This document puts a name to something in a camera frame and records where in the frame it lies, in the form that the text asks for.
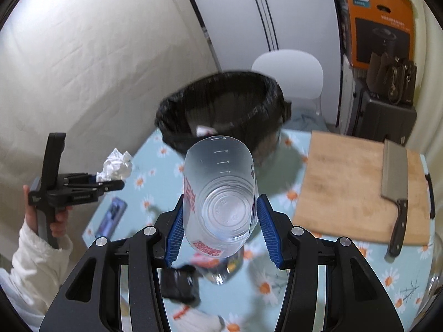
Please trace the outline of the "person's left hand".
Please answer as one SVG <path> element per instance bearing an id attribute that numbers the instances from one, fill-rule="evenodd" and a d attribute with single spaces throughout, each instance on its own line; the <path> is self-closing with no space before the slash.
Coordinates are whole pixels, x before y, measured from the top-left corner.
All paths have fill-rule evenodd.
<path id="1" fill-rule="evenodd" d="M 29 192 L 30 187 L 28 185 L 22 186 L 22 192 L 24 195 L 25 205 L 25 223 L 36 235 L 38 234 L 38 228 L 43 225 L 43 217 L 38 215 L 38 211 L 35 206 L 29 204 Z M 67 233 L 67 224 L 69 219 L 69 213 L 73 207 L 65 207 L 56 214 L 56 219 L 50 224 L 50 231 L 54 238 L 61 238 Z"/>

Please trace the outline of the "white left sleeve forearm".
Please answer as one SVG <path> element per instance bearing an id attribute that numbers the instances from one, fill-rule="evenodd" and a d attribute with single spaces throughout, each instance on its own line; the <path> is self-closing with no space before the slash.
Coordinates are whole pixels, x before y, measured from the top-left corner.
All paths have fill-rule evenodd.
<path id="1" fill-rule="evenodd" d="M 73 249 L 67 235 L 52 248 L 26 223 L 20 229 L 19 247 L 12 257 L 12 268 L 1 269 L 1 287 L 12 307 L 31 331 L 38 331 L 47 310 L 64 283 Z"/>

